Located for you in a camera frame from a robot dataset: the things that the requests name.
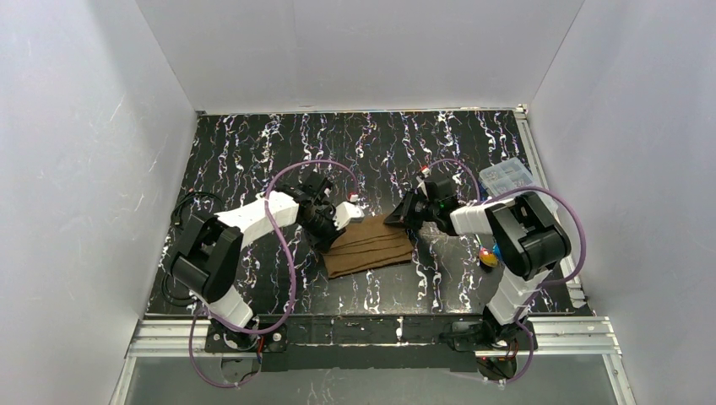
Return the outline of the brown woven cloth napkin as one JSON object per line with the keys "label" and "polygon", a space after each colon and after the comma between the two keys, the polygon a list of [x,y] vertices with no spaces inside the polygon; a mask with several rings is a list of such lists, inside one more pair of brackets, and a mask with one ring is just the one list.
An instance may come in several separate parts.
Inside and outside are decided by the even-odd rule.
{"label": "brown woven cloth napkin", "polygon": [[366,217],[347,226],[322,254],[330,279],[411,261],[414,247],[405,229],[385,225],[386,217]]}

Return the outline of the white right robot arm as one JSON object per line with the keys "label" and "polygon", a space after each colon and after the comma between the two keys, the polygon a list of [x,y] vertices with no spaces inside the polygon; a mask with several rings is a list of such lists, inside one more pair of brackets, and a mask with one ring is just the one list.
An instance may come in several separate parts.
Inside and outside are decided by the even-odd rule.
{"label": "white right robot arm", "polygon": [[480,320],[444,333],[446,339],[471,338],[478,344],[508,341],[523,326],[529,296],[572,251],[567,232],[542,197],[546,189],[518,187],[485,202],[461,202],[450,181],[429,179],[429,169],[384,219],[387,226],[418,231],[433,223],[446,235],[491,240],[502,277]]}

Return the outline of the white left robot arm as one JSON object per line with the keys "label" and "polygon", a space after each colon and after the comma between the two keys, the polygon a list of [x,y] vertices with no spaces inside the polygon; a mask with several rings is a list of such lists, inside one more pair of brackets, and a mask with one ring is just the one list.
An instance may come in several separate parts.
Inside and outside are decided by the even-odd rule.
{"label": "white left robot arm", "polygon": [[[282,233],[284,227],[302,227],[312,248],[326,252],[353,222],[364,217],[357,190],[334,205],[333,182],[315,171],[297,185],[281,185],[275,176],[256,201],[220,213],[189,216],[170,250],[166,274],[185,286],[207,315],[226,329],[246,335],[276,331],[296,302],[296,265]],[[254,313],[235,286],[242,251],[265,235],[275,235],[284,250],[290,275],[285,313],[270,327],[249,327]]]}

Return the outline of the clear plastic compartment box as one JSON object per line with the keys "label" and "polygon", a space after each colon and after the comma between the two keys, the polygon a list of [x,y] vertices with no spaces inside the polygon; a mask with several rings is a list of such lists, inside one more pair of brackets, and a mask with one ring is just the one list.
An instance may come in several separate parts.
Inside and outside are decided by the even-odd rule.
{"label": "clear plastic compartment box", "polygon": [[479,182],[491,199],[524,186],[541,186],[519,158],[504,160],[480,171]]}

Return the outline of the red yellow handled utensil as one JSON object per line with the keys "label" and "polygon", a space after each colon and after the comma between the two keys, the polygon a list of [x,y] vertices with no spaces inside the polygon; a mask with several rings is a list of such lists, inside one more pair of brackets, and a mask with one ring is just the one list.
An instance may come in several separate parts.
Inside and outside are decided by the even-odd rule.
{"label": "red yellow handled utensil", "polygon": [[479,236],[476,236],[475,239],[478,245],[477,257],[480,267],[486,272],[491,272],[499,264],[499,259],[492,251],[485,247]]}

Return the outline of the blue handled utensil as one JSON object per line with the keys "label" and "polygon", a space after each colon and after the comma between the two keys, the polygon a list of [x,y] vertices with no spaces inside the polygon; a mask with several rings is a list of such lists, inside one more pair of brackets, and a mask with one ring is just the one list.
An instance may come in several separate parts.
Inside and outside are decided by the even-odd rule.
{"label": "blue handled utensil", "polygon": [[497,244],[497,242],[494,243],[494,245],[493,245],[491,251],[492,251],[492,254],[495,256],[495,258],[496,258],[499,262],[503,262],[502,252],[501,252],[500,247],[499,247],[499,245]]}

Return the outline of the aluminium side rail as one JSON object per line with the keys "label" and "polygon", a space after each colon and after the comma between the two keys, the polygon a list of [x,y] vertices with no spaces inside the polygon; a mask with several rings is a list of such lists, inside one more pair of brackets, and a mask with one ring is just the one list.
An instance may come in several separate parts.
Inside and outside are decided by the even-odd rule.
{"label": "aluminium side rail", "polygon": [[[551,191],[547,185],[539,153],[534,144],[531,131],[529,130],[526,108],[523,105],[518,105],[514,115],[523,146],[525,147],[525,153],[528,157],[529,170],[534,179],[534,184],[532,186],[526,186],[525,189],[540,195],[540,200],[545,206],[541,211],[547,215],[547,229],[556,232],[556,236],[553,237],[555,241],[553,246],[557,245],[558,240],[561,240],[565,245],[565,247],[562,248],[563,253],[556,254],[558,261],[552,266],[559,267],[562,276],[553,279],[545,277],[540,287],[542,289],[548,289],[564,284],[570,294],[572,304],[580,308],[587,303],[582,283],[578,279],[578,275],[583,269],[587,253],[586,239],[581,220],[575,214],[572,206]],[[567,232],[566,225],[559,219],[559,207],[562,207],[563,211],[567,212],[567,222],[572,223],[573,228],[577,231],[575,236],[571,236]]]}

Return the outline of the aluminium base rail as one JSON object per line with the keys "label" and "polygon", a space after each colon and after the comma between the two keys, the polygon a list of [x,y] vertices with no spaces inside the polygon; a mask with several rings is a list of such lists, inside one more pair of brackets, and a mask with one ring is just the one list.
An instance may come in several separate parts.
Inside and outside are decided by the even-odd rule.
{"label": "aluminium base rail", "polygon": [[267,337],[235,336],[206,319],[139,323],[133,357],[255,359],[267,372],[304,369],[475,370],[479,362],[539,355],[619,355],[606,317],[536,316],[527,332],[494,343],[478,337],[475,316],[292,316]]}

